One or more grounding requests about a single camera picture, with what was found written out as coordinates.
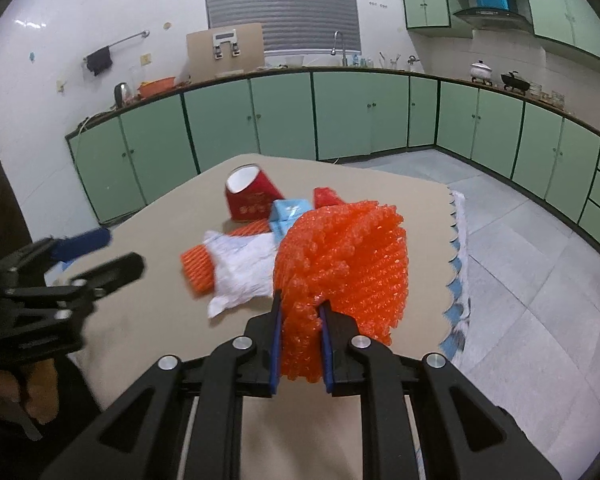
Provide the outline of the person left hand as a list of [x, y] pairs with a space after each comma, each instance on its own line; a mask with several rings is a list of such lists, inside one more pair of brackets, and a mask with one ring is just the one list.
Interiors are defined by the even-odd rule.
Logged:
[[24, 373], [24, 386], [20, 386], [14, 373], [0, 370], [0, 404], [15, 402], [23, 405], [26, 413], [42, 425], [51, 422], [59, 412], [58, 380], [55, 362], [35, 363]]

